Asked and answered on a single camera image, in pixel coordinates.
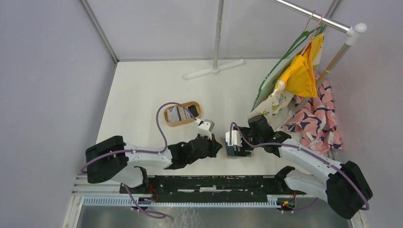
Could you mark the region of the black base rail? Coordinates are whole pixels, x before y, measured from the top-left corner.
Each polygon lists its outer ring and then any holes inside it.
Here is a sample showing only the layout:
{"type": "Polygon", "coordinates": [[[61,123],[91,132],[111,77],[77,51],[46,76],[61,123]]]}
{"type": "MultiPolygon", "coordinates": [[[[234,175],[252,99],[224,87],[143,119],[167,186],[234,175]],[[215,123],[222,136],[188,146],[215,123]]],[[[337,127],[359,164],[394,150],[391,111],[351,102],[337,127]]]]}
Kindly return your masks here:
{"type": "Polygon", "coordinates": [[[273,175],[252,176],[149,176],[131,188],[132,195],[153,195],[158,203],[258,203],[268,195],[301,195],[273,175]]]}

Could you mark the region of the pink clothes hanger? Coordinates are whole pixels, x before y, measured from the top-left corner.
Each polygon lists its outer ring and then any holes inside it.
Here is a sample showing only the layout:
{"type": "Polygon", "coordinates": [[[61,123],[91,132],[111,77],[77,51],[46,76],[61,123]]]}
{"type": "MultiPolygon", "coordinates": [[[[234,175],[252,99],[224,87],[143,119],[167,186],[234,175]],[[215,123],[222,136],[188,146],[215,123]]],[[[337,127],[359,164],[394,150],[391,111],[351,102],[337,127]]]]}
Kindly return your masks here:
{"type": "Polygon", "coordinates": [[[324,18],[325,15],[326,15],[326,14],[323,14],[323,15],[321,16],[321,18],[320,18],[320,20],[318,21],[318,23],[317,23],[317,25],[316,25],[314,31],[313,31],[312,34],[311,34],[311,37],[310,37],[309,42],[307,43],[307,45],[306,45],[306,46],[304,47],[304,49],[302,50],[301,55],[303,55],[303,54],[305,53],[306,49],[307,49],[308,46],[311,44],[312,39],[314,38],[314,36],[315,36],[315,34],[316,34],[316,31],[317,31],[318,27],[320,26],[321,21],[322,21],[322,19],[324,18]]]}

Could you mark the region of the metal hanging rod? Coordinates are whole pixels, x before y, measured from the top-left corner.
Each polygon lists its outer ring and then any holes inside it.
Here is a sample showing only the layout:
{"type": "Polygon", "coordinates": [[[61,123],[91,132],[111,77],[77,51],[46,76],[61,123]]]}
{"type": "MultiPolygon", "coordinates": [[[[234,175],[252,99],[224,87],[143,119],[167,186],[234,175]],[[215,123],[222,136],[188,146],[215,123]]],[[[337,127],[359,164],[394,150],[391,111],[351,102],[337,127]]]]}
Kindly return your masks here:
{"type": "Polygon", "coordinates": [[[322,14],[314,13],[312,10],[306,9],[288,0],[271,0],[271,1],[289,10],[304,15],[308,18],[314,19],[315,21],[318,22],[320,21],[322,24],[337,31],[340,31],[349,37],[355,36],[355,33],[365,33],[368,29],[368,26],[365,23],[358,23],[355,26],[348,26],[346,24],[333,20],[329,17],[322,16],[322,14]]]}

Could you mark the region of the white clothes rack stand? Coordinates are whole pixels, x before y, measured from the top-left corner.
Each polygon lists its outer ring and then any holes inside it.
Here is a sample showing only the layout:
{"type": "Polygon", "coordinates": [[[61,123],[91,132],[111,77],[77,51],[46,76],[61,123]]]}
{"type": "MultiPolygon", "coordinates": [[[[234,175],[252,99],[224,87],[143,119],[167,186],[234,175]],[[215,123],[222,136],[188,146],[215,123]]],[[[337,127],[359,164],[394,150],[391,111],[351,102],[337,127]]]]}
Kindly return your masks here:
{"type": "Polygon", "coordinates": [[[213,63],[212,65],[200,71],[192,72],[185,74],[183,78],[185,80],[192,80],[202,76],[207,75],[217,75],[221,71],[232,69],[235,67],[240,67],[245,64],[244,59],[239,59],[236,61],[232,61],[229,63],[219,65],[219,50],[220,50],[220,42],[221,42],[221,29],[222,29],[222,19],[223,19],[223,10],[224,10],[224,0],[219,0],[218,4],[218,15],[216,21],[216,32],[215,32],[215,43],[214,43],[214,53],[213,53],[213,63]]]}

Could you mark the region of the pink patterned garment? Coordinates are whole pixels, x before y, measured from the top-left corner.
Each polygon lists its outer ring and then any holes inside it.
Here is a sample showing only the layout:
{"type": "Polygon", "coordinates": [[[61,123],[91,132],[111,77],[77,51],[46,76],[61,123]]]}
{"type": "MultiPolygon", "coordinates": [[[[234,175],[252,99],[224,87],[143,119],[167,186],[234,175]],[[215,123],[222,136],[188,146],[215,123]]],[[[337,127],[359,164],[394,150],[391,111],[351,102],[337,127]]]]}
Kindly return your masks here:
{"type": "Polygon", "coordinates": [[[282,129],[287,132],[301,133],[300,143],[319,154],[324,154],[331,149],[343,148],[328,81],[323,81],[317,96],[310,98],[302,109],[282,126],[282,129]]]}

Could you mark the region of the green clothes hanger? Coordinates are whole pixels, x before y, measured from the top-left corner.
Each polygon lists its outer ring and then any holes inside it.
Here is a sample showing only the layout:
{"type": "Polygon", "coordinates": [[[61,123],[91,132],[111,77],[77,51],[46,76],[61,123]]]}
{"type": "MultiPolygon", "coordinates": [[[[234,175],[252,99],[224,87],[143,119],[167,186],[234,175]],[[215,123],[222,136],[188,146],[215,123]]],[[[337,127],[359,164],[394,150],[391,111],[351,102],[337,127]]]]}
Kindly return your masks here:
{"type": "MultiPolygon", "coordinates": [[[[258,107],[259,104],[261,104],[264,100],[267,99],[267,97],[273,92],[275,84],[281,74],[285,71],[287,67],[289,67],[292,58],[296,55],[295,51],[301,50],[301,46],[303,44],[307,44],[307,39],[311,36],[312,32],[314,31],[311,30],[306,30],[303,31],[297,38],[296,40],[292,43],[292,45],[288,48],[288,50],[285,52],[285,54],[280,58],[280,60],[273,66],[273,68],[270,70],[270,72],[266,75],[264,80],[259,86],[258,89],[258,95],[252,105],[252,111],[258,107]]],[[[324,26],[320,25],[316,31],[315,36],[323,33],[324,31],[324,26]]]]}

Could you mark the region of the cards in holder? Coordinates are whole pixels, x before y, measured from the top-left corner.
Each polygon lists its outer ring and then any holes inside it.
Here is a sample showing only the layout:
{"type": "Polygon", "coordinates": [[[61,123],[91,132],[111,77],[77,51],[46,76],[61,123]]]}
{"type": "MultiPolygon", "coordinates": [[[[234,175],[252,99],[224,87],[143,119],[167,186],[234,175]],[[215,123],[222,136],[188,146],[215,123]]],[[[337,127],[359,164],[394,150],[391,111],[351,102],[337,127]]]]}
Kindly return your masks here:
{"type": "Polygon", "coordinates": [[[198,116],[197,109],[194,105],[187,107],[187,111],[181,106],[172,106],[166,110],[167,121],[176,123],[188,119],[192,119],[192,115],[198,116]]]}

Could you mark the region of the wooden card tray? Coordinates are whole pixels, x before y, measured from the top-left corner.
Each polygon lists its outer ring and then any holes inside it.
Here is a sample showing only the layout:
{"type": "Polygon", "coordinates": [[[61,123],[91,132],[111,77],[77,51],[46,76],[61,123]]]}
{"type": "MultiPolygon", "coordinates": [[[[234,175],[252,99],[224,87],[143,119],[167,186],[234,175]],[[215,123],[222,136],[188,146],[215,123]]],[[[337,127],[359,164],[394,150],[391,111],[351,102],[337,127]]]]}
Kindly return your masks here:
{"type": "Polygon", "coordinates": [[[239,147],[238,156],[237,157],[251,157],[251,152],[249,148],[239,147]]]}

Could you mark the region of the tan oval card holder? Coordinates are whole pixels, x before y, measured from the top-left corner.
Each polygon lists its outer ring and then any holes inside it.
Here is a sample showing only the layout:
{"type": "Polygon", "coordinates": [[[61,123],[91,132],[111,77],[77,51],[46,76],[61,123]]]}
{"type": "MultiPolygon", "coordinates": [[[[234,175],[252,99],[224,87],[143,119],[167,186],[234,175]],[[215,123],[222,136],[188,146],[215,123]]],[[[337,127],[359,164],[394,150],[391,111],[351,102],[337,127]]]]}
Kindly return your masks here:
{"type": "MultiPolygon", "coordinates": [[[[201,106],[196,102],[196,101],[190,101],[183,103],[183,106],[185,106],[191,114],[196,117],[200,118],[202,115],[202,109],[201,106]]],[[[164,110],[164,118],[166,123],[170,127],[176,127],[179,125],[184,125],[184,124],[189,124],[194,121],[192,116],[188,111],[186,111],[183,107],[180,105],[171,105],[164,110]]]]}

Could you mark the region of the yellow garment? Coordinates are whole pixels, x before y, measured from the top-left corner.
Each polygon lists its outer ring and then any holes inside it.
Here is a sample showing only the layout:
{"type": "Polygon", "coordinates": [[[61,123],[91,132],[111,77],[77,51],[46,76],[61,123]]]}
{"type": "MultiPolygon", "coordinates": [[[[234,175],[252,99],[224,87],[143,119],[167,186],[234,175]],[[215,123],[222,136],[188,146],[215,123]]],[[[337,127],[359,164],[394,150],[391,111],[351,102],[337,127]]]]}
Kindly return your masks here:
{"type": "Polygon", "coordinates": [[[293,57],[290,66],[277,80],[275,88],[300,97],[316,97],[313,60],[320,53],[323,41],[323,33],[313,37],[302,51],[293,57]]]}

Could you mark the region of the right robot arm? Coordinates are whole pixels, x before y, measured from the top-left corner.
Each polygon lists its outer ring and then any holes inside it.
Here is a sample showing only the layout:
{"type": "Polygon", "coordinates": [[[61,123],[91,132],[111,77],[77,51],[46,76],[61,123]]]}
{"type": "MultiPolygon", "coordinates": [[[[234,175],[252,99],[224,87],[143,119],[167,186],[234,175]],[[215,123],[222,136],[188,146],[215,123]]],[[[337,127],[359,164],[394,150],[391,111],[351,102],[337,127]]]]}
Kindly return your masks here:
{"type": "Polygon", "coordinates": [[[345,219],[351,219],[360,210],[370,209],[373,192],[356,163],[341,163],[319,155],[288,133],[274,131],[262,115],[249,119],[246,128],[232,122],[225,142],[231,149],[263,148],[265,152],[303,168],[304,171],[299,171],[287,166],[276,174],[274,186],[281,194],[290,190],[307,193],[327,202],[345,219]]]}

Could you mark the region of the white printed garment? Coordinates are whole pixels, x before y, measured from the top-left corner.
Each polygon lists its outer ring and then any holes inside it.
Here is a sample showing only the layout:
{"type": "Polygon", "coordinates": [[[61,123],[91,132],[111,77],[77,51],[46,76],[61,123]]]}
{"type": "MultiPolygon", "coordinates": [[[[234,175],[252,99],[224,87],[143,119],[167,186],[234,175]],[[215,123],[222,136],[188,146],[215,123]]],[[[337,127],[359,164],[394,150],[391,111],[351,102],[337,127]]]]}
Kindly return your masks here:
{"type": "MultiPolygon", "coordinates": [[[[313,60],[314,76],[315,76],[315,68],[318,66],[321,59],[322,49],[323,48],[321,48],[320,53],[313,60]]],[[[290,103],[290,101],[294,96],[296,95],[286,91],[279,91],[274,87],[273,92],[267,97],[267,99],[264,100],[261,104],[258,105],[257,108],[255,108],[248,114],[248,118],[250,119],[256,115],[261,114],[266,116],[269,120],[271,120],[272,116],[276,115],[279,111],[288,106],[288,104],[290,103]]]]}

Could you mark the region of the wooden rack pole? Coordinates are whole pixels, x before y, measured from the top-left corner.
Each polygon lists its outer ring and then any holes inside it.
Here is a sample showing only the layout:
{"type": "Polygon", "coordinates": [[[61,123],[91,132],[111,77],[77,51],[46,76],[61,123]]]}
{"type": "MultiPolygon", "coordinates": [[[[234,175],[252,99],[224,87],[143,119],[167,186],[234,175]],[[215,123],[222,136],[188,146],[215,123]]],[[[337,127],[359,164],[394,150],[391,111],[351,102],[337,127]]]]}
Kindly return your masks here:
{"type": "MultiPolygon", "coordinates": [[[[346,54],[346,52],[350,49],[350,45],[348,44],[343,44],[343,46],[340,48],[340,50],[337,52],[337,54],[334,56],[332,61],[329,63],[329,65],[326,67],[326,69],[321,73],[319,79],[317,80],[317,89],[319,86],[323,83],[323,81],[326,79],[326,77],[332,72],[332,70],[335,68],[335,66],[339,63],[339,61],[342,59],[342,57],[346,54]]],[[[274,129],[280,130],[281,126],[286,124],[289,119],[291,119],[297,112],[299,112],[305,104],[310,100],[310,98],[304,98],[298,106],[294,107],[288,107],[287,112],[280,112],[280,117],[283,117],[283,119],[274,124],[274,129]]]]}

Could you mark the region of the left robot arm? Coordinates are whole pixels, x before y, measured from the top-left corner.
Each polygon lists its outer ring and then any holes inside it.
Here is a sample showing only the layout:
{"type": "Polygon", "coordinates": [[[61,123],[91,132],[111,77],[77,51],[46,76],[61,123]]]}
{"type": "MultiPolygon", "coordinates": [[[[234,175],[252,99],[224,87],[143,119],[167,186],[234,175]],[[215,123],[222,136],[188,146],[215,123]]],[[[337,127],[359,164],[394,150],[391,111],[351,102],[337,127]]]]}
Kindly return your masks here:
{"type": "Polygon", "coordinates": [[[141,194],[149,189],[147,167],[183,169],[197,160],[215,158],[221,148],[214,136],[197,135],[188,142],[168,145],[162,152],[159,148],[147,150],[125,143],[123,137],[117,135],[87,148],[86,164],[81,171],[86,173],[90,184],[115,181],[141,194]]]}

